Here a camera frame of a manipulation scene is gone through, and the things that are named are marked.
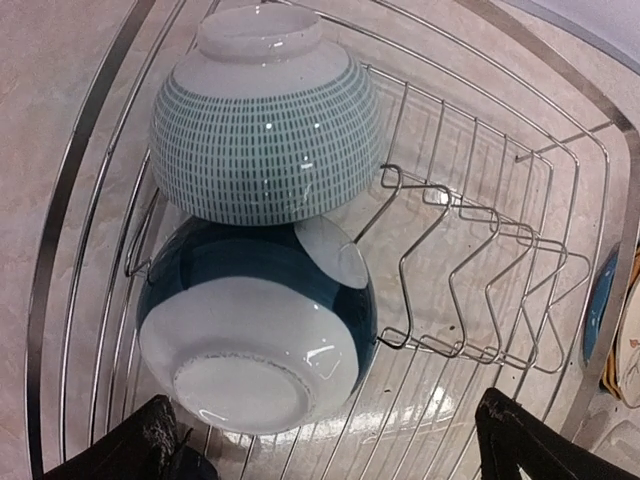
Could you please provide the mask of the wire dish rack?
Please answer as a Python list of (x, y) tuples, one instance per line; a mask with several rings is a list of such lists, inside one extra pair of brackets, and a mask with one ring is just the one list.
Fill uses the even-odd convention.
[[(217, 223), (156, 185), (155, 97), (206, 17), (262, 4), (313, 11), (362, 64), (385, 157), (358, 196), (314, 216), (339, 226), (368, 267), (372, 364), (333, 415), (254, 435), (209, 425), (162, 389), (141, 355), (137, 308), (175, 231), (190, 218)], [(483, 479), (475, 411), (488, 388), (575, 435), (616, 347), (638, 219), (638, 129), (497, 1), (172, 1), (163, 11), (135, 1), (76, 119), (36, 258), (31, 476), (160, 394), (219, 479)], [(586, 364), (589, 297), (614, 249)]]

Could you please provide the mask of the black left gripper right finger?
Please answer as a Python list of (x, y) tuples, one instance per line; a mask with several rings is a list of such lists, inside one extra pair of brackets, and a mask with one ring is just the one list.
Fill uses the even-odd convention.
[(475, 411), (483, 479), (628, 479), (630, 473), (563, 438), (496, 388)]

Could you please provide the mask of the light blue patterned bowl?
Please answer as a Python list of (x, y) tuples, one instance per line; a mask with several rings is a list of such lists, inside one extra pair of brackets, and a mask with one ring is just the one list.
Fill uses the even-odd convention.
[(224, 10), (153, 103), (150, 167), (184, 212), (238, 226), (278, 225), (358, 196), (384, 162), (376, 88), (303, 7)]

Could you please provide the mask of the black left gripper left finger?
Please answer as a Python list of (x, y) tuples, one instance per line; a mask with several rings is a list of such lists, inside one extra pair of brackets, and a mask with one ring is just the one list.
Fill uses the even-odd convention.
[(44, 473), (44, 479), (217, 479), (201, 453), (178, 436), (174, 408), (156, 395), (130, 417), (72, 459)]

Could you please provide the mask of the cream plate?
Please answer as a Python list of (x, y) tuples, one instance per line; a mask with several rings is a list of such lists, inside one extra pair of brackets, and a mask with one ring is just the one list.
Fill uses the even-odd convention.
[(630, 289), (616, 340), (616, 382), (623, 403), (639, 408), (639, 280)]

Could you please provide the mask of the dark teal bowl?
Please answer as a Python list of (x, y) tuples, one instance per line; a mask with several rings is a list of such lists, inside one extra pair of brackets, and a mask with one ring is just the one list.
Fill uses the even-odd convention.
[(364, 258), (323, 216), (186, 220), (149, 268), (137, 329), (165, 392), (209, 425), (254, 435), (333, 415), (362, 384), (378, 333)]

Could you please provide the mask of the yellow polka dot plate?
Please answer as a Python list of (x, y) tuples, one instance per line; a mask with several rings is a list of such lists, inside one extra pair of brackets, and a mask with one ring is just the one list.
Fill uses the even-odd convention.
[(601, 376), (601, 387), (611, 394), (616, 400), (622, 400), (621, 391), (617, 382), (616, 354), (614, 346), (611, 347), (607, 357), (606, 365)]

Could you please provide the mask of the blue polka dot plate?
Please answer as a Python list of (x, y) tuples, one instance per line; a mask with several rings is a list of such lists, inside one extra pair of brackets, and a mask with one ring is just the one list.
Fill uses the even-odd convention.
[(589, 363), (597, 342), (602, 319), (608, 303), (617, 262), (618, 250), (614, 249), (611, 251), (604, 265), (599, 270), (591, 289), (586, 311), (586, 320), (584, 323), (584, 335), (582, 343), (582, 354), (584, 362), (586, 364)]

